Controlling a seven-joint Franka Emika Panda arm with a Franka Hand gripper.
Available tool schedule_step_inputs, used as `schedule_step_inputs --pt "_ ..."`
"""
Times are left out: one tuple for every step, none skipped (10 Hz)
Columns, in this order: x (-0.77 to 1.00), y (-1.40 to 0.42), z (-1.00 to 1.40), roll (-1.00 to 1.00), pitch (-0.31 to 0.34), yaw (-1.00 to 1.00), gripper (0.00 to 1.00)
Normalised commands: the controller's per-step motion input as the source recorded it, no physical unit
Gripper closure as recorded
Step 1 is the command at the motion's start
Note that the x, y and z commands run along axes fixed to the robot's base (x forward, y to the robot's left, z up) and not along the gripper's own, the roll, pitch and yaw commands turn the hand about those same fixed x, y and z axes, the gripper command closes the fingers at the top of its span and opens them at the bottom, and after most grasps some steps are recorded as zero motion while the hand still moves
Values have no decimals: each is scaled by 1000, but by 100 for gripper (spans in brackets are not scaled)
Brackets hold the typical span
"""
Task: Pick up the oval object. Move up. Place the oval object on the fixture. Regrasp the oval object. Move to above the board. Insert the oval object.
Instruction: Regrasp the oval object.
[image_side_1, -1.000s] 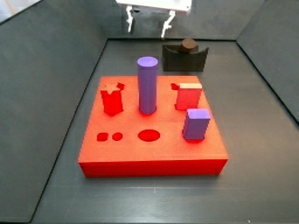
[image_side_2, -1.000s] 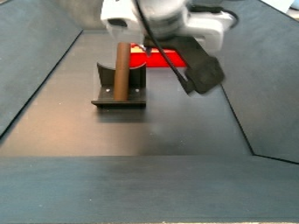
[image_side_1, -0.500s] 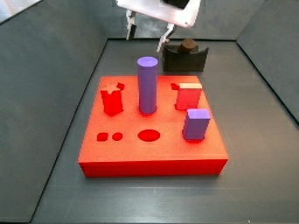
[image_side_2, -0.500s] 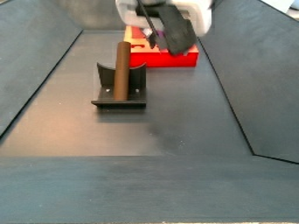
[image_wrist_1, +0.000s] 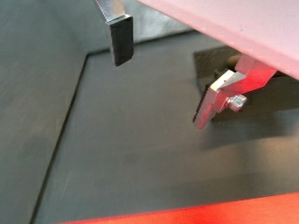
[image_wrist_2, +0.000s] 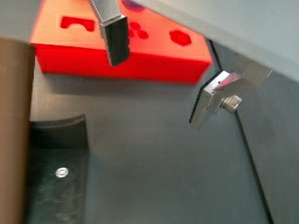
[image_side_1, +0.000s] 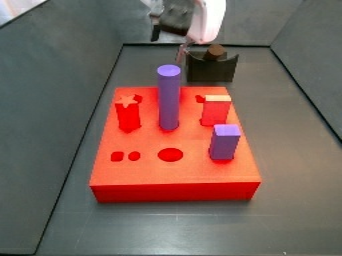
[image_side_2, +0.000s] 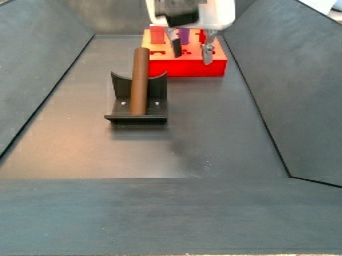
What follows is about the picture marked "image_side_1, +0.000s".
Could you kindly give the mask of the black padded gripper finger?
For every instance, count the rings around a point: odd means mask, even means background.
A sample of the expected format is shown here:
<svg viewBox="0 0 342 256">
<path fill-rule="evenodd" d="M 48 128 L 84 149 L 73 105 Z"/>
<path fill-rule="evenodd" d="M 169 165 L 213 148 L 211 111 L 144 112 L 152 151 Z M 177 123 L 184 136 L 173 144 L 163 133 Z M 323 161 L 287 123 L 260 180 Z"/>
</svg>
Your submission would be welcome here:
<svg viewBox="0 0 342 256">
<path fill-rule="evenodd" d="M 152 42 L 159 40 L 160 32 L 187 35 L 193 9 L 192 0 L 151 0 Z"/>
</svg>

